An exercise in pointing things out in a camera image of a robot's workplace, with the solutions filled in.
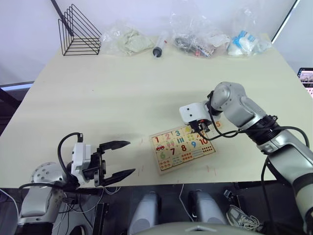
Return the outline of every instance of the beige tabletop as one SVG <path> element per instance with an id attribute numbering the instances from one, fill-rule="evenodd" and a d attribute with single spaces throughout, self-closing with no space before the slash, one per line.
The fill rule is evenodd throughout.
<path id="1" fill-rule="evenodd" d="M 58 162 L 59 141 L 76 131 L 93 151 L 107 141 L 132 143 L 104 155 L 107 177 L 136 168 L 120 186 L 260 180 L 266 156 L 245 134 L 212 141 L 216 153 L 186 167 L 161 176 L 157 171 L 149 135 L 182 126 L 179 107 L 205 100 L 222 81 L 241 83 L 280 125 L 303 129 L 312 143 L 312 99 L 274 48 L 243 59 L 201 59 L 170 47 L 157 59 L 151 51 L 132 57 L 57 53 L 0 137 L 0 188 L 29 183 L 37 166 Z M 225 118 L 221 122 L 223 131 L 235 129 Z M 75 141 L 63 145 L 66 163 Z M 265 178 L 273 176 L 266 172 Z"/>

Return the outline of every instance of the black wire rack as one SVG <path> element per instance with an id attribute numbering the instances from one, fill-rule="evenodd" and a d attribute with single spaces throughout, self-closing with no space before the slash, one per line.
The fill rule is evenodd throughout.
<path id="1" fill-rule="evenodd" d="M 63 55 L 98 55 L 99 30 L 72 4 L 58 20 Z"/>

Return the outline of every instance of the metal frame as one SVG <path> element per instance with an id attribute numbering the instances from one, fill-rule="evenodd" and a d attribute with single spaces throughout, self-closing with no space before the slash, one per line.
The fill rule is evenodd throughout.
<path id="1" fill-rule="evenodd" d="M 293 11 L 293 9 L 295 9 L 297 7 L 297 5 L 299 4 L 301 0 L 295 0 L 292 7 L 290 8 L 289 12 L 287 13 L 286 17 L 284 18 L 284 21 L 281 23 L 281 25 L 279 26 L 278 30 L 276 31 L 274 37 L 272 38 L 272 43 L 275 43 L 276 39 L 278 38 L 278 36 L 280 35 L 281 31 L 284 29 L 285 25 L 287 24 L 291 13 Z"/>
<path id="2" fill-rule="evenodd" d="M 58 23 L 63 55 L 99 54 L 101 33 L 74 4 L 61 18 Z"/>
<path id="3" fill-rule="evenodd" d="M 103 223 L 104 223 L 104 219 L 108 211 L 109 211 L 108 203 L 97 204 L 93 227 L 92 227 L 92 235 L 102 235 Z"/>

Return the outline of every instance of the plastic bag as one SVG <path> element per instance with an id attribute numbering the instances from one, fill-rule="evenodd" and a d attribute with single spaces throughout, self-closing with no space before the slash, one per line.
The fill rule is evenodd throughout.
<path id="1" fill-rule="evenodd" d="M 193 0 L 174 0 L 170 25 L 173 44 L 188 54 L 210 58 L 224 54 L 230 37 L 200 14 Z"/>
<path id="2" fill-rule="evenodd" d="M 154 46 L 148 37 L 124 22 L 111 25 L 100 40 L 100 54 L 134 55 Z"/>
<path id="3" fill-rule="evenodd" d="M 236 12 L 233 19 L 233 37 L 227 49 L 229 55 L 250 56 L 262 53 L 272 46 L 271 42 L 262 39 L 256 30 L 261 4 L 260 0 L 249 0 Z"/>

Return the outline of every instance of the wooden puzzle board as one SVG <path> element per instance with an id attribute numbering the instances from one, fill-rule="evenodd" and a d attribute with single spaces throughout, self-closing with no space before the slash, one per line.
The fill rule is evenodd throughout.
<path id="1" fill-rule="evenodd" d="M 149 137 L 160 174 L 188 165 L 197 158 L 215 152 L 210 141 L 191 133 L 189 125 L 164 131 Z"/>

